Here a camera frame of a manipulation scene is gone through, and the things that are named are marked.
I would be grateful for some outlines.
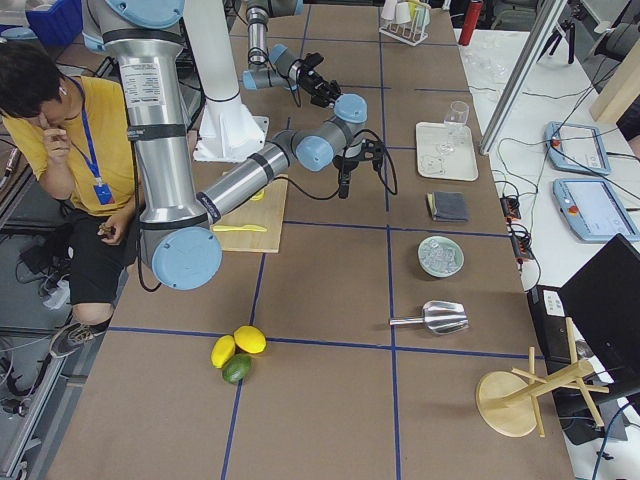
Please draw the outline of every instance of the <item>man's hand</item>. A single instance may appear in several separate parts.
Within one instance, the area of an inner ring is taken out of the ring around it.
[[[129,209],[122,209],[100,225],[97,234],[103,237],[102,241],[107,245],[120,245],[127,234],[132,217],[133,214],[129,212]]]
[[[42,130],[44,130],[44,148],[49,159],[57,164],[66,163],[71,149],[71,141],[67,136],[66,130],[51,128],[44,113],[40,113],[38,122]]]

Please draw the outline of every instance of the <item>sneaker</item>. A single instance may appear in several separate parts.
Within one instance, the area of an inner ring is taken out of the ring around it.
[[[84,325],[82,323],[67,325],[58,330],[51,339],[51,343],[49,343],[49,353],[54,358],[66,357],[78,350],[85,343],[90,342],[102,334],[104,334],[104,330],[94,332],[90,325]]]

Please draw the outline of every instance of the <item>wine glass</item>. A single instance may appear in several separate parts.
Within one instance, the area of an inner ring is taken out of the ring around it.
[[[453,102],[444,117],[447,127],[447,139],[445,143],[438,145],[440,153],[451,153],[456,147],[453,144],[454,135],[467,124],[469,119],[469,105],[459,100]]]

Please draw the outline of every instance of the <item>blue lanyard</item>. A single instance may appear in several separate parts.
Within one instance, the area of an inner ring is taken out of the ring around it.
[[[84,90],[82,89],[82,86],[73,78],[67,78],[69,78],[69,80],[71,80],[76,85],[76,87],[78,87],[80,95],[82,96],[82,126],[84,127],[84,134],[87,137],[87,145],[89,145],[89,154],[91,155],[91,158],[87,157],[84,152],[78,147],[76,147],[76,150],[78,150],[78,152],[80,152],[80,155],[82,155],[82,158],[84,158],[87,167],[89,167],[89,170],[91,170],[91,173],[95,177],[96,182],[98,182],[98,185],[102,186],[103,181],[102,177],[100,176],[100,167],[98,167],[98,157],[96,156],[96,150],[93,146],[93,138],[91,137],[91,129],[89,128],[89,116],[87,115],[87,110],[85,109],[86,99],[84,96]]]

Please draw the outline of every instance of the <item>tablet screen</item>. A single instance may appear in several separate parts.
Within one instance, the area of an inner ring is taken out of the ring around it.
[[[631,235],[632,229],[602,182],[566,182],[587,229],[594,235]]]
[[[604,168],[598,141],[593,136],[594,133],[590,128],[563,126],[560,129],[563,153],[589,168]]]

